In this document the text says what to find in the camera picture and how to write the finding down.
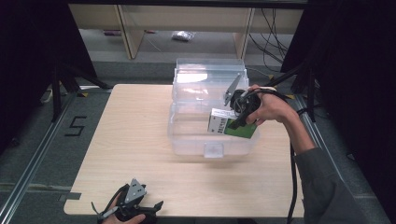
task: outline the black sleeve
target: black sleeve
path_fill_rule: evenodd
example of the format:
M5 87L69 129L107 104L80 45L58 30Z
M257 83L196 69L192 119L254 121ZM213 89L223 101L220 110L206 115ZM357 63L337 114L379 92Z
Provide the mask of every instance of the black sleeve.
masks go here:
M321 148L294 157L302 180L304 222L367 223L345 183Z

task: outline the cable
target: cable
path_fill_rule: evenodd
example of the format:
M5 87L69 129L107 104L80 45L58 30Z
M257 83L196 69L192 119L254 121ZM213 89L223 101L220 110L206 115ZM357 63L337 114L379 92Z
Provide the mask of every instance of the cable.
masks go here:
M159 52L163 52L160 48L158 48L157 46L155 46L155 45L151 42L151 40L150 40L148 37L146 37L146 39L147 39L147 41L151 44L152 47L154 47L155 49L157 49Z
M268 21L267 17L265 16L265 13L264 13L263 9L262 9L262 15L264 16L264 19L267 22L268 28L270 29L270 34L268 36L268 42L270 40L270 36L273 35L274 39L276 40L276 43L277 43L277 46L275 46L275 47L278 48L279 50L283 49L284 51L287 51L288 48L285 45L283 45L279 41L279 39L277 38L277 33L276 33L276 9L273 8L273 23L272 23L272 25L270 24L270 22Z
M277 60L279 63L283 63L283 61L280 60L279 58L277 58L277 57L275 56L275 54L273 54L273 53L271 53L270 51L268 51L268 50L266 49L266 47L263 48L260 44L258 44L251 34L249 34L249 36L250 36L251 40L253 41L253 43L256 45L256 47L257 47L259 50L261 50L261 51L263 51L264 53L268 54L268 55L271 56L273 59Z
M294 148L290 144L290 165L291 165L291 179L293 185L293 196L291 197L291 203L288 213L287 223L290 224L293 221L293 212L294 207L297 202L297 171L296 171L296 162L294 161Z
M262 33L260 33L260 35L262 36L262 38L263 38L266 42L268 42L269 45L271 45L271 46L274 47L274 48L279 48L279 46L277 46L277 45L271 43L270 40L267 39Z

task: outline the small box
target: small box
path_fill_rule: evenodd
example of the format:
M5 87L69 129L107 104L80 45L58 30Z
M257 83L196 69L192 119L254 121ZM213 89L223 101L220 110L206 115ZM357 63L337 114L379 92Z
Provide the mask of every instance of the small box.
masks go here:
M237 116L234 111L212 108L207 131L210 133L223 133L237 137L251 138L257 126L255 124L247 124L235 130L229 128L230 124L236 119Z

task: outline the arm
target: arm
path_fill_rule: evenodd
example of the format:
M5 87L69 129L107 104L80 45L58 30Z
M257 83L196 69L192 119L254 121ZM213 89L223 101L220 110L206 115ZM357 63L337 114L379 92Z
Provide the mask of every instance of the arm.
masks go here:
M283 100L258 93L262 105L247 117L257 125L268 119L284 124L302 179L305 223L367 223L327 155L310 138L297 113Z

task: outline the plastic bin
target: plastic bin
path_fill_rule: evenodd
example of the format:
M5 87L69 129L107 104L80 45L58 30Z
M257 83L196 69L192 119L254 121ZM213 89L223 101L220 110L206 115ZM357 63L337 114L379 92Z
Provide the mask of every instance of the plastic bin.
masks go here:
M207 125L212 108L230 110L224 93L238 75L238 89L248 88L242 60L178 59L169 111L168 137L177 155L203 155L221 158L246 155L259 138L259 130L246 139L209 133Z

